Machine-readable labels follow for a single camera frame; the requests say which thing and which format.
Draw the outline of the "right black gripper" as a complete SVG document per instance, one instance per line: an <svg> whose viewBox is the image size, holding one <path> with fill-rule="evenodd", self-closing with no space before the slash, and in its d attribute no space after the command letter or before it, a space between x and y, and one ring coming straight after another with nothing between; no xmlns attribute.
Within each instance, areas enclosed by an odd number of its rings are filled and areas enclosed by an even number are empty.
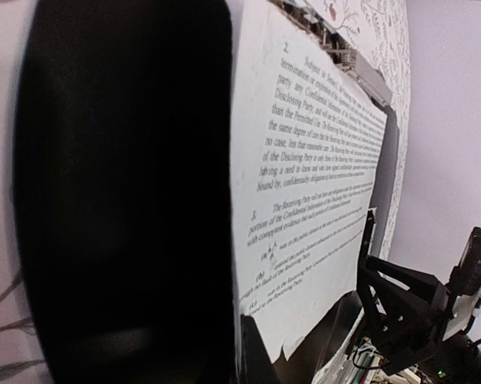
<svg viewBox="0 0 481 384"><path fill-rule="evenodd" d="M449 291L434 275L368 256L358 268L358 295L367 335L386 360L386 374L435 355L446 329Z"/></svg>

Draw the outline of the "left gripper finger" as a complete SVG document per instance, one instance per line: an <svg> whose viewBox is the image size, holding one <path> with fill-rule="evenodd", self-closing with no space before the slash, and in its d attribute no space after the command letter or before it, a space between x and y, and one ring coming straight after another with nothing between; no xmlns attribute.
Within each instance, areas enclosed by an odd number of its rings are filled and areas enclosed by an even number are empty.
<svg viewBox="0 0 481 384"><path fill-rule="evenodd" d="M251 316L242 315L240 330L241 346L236 382L242 384L280 383L255 320Z"/></svg>

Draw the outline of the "printed paper sheet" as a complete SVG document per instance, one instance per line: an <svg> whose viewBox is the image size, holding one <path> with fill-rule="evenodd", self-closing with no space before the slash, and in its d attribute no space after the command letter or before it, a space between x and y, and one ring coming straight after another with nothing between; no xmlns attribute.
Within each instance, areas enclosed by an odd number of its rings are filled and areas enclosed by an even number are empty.
<svg viewBox="0 0 481 384"><path fill-rule="evenodd" d="M244 4L232 101L239 310L274 362L355 288L387 117L268 1Z"/></svg>

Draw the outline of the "black clip folder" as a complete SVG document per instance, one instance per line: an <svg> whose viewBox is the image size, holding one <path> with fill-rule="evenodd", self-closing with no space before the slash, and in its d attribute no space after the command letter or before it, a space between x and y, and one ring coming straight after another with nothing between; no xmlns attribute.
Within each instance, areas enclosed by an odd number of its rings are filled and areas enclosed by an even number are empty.
<svg viewBox="0 0 481 384"><path fill-rule="evenodd" d="M56 383L237 383L224 1L40 1L14 122L15 233ZM288 362L308 383L344 294Z"/></svg>

